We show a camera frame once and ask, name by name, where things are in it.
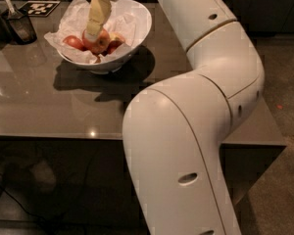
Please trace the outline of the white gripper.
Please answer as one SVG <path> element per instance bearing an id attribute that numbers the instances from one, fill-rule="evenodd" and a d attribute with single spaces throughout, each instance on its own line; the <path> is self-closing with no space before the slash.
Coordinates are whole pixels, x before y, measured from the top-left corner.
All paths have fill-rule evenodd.
<path id="1" fill-rule="evenodd" d="M 85 38 L 94 42 L 103 29 L 104 24 L 111 15 L 110 0 L 91 0 L 88 14 L 87 25 L 85 29 Z"/>

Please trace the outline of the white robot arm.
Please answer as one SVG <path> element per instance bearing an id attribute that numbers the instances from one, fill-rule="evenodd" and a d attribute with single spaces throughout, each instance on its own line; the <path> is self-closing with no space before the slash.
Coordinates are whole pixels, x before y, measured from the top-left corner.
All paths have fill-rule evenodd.
<path id="1" fill-rule="evenodd" d="M 158 0 L 191 70 L 140 91 L 122 123 L 151 235 L 241 235 L 220 145 L 256 108 L 262 61 L 222 0 Z"/>

